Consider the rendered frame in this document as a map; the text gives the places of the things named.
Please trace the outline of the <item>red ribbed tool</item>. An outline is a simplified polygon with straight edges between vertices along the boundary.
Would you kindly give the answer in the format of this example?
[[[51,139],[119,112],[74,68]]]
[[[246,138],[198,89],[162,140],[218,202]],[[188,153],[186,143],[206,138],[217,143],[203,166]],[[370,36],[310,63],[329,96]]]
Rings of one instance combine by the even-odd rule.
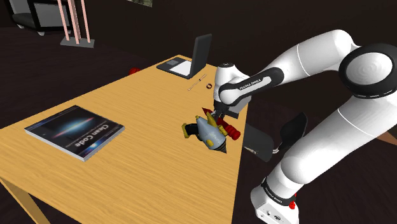
[[[226,121],[224,121],[224,119],[222,118],[217,118],[216,119],[216,124],[217,125],[221,125],[225,131],[227,132],[227,134],[233,139],[233,140],[237,140],[240,137],[240,132],[233,127],[232,125],[228,124]]]

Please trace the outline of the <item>grey and yellow toy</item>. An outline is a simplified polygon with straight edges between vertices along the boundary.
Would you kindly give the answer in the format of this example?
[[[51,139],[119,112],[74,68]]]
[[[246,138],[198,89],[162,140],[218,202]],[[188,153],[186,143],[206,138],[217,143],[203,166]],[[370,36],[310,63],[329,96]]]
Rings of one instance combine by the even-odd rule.
[[[222,125],[218,125],[216,120],[210,114],[206,113],[207,118],[196,116],[196,123],[182,124],[182,130],[185,138],[195,135],[199,141],[202,141],[210,150],[226,153],[226,136],[227,131]]]

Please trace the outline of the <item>thin pale pen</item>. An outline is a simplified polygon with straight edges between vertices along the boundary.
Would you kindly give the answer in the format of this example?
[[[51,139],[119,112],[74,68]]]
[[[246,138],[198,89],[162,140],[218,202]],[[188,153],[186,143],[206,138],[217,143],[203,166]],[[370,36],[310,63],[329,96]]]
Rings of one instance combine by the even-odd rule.
[[[203,74],[192,86],[190,86],[188,88],[188,91],[190,91],[195,85],[197,85],[199,82],[201,82],[206,76],[207,76],[207,74]]]

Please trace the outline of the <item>black office chair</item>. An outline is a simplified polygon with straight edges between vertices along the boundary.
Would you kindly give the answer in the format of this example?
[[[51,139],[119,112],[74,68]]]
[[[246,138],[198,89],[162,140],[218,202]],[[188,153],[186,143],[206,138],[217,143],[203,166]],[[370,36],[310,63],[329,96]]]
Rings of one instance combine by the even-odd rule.
[[[308,118],[303,112],[286,122],[279,132],[281,143],[275,147],[273,139],[268,134],[247,123],[242,146],[258,158],[268,162],[273,154],[288,150],[301,139],[305,135],[307,124]]]

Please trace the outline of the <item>open black laptop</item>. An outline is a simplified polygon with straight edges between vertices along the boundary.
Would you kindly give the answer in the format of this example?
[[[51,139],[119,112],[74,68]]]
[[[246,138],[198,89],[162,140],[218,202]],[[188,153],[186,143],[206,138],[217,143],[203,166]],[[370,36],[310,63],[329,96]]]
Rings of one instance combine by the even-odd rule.
[[[191,60],[174,57],[157,65],[157,69],[175,74],[176,76],[180,76],[185,79],[194,77],[207,64],[211,41],[212,34],[196,37]]]

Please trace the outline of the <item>light wooden table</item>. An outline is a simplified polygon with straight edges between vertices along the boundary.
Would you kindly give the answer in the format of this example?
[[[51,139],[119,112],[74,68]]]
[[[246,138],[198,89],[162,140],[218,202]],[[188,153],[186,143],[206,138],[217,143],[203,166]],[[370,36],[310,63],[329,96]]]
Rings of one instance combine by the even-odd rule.
[[[215,72],[151,66],[0,129],[0,183],[37,224],[49,223],[35,199],[82,224],[231,224],[241,140],[222,153],[181,130],[212,106]],[[125,127],[86,162],[25,132],[73,105]]]

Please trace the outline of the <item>dark book with galaxy cover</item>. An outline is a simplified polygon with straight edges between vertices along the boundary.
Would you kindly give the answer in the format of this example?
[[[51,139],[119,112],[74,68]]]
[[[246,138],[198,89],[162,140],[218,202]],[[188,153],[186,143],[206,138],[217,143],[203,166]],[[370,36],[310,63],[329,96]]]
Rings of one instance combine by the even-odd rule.
[[[25,128],[25,132],[83,162],[125,130],[119,123],[74,105]]]

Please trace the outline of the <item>pink pole stand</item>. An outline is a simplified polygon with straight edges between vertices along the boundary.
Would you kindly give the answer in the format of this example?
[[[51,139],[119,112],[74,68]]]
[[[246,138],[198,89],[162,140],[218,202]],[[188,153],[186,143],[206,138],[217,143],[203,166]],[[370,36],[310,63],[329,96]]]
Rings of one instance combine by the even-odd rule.
[[[83,48],[93,48],[95,40],[90,37],[89,27],[88,27],[88,19],[87,19],[87,12],[85,7],[85,0],[80,0],[81,3],[81,11],[83,14],[83,21],[85,27],[85,34],[86,37],[82,38],[80,33],[80,27],[78,23],[78,17],[76,12],[76,5],[74,0],[67,0],[67,5],[69,7],[67,12],[70,13],[69,18],[71,19],[70,24],[72,25],[73,30],[69,32],[66,24],[65,13],[62,7],[62,1],[57,0],[60,17],[62,21],[62,25],[64,28],[65,38],[60,42],[62,46],[76,46],[76,47],[83,47]]]

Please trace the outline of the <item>dark low cabinet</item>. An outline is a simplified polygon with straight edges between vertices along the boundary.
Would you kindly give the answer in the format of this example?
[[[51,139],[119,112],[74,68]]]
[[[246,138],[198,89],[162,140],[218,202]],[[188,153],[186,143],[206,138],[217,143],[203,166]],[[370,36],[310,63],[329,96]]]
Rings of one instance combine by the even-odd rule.
[[[11,20],[19,28],[45,32],[64,31],[58,0],[3,0]]]

